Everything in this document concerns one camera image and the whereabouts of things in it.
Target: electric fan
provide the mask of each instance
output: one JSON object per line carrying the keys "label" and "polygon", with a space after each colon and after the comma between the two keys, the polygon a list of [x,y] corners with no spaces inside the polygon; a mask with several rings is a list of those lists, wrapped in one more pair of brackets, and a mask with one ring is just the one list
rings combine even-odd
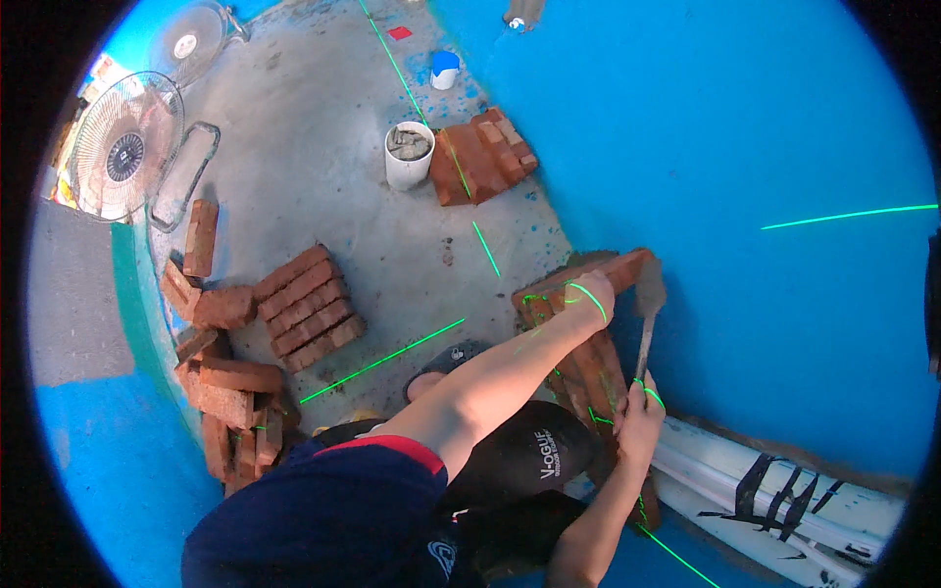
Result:
{"label": "electric fan", "polygon": [[[235,29],[231,35],[230,24]],[[205,1],[190,4],[151,41],[150,68],[178,87],[187,87],[209,70],[229,39],[249,39],[231,7]]]}
{"label": "electric fan", "polygon": [[221,133],[202,121],[183,131],[183,97],[162,73],[137,72],[120,79],[91,106],[75,136],[69,177],[79,210],[121,221],[155,203],[174,158],[195,129],[213,135],[213,144],[174,218],[164,221],[151,210],[150,222],[162,232],[172,232],[183,219]]}

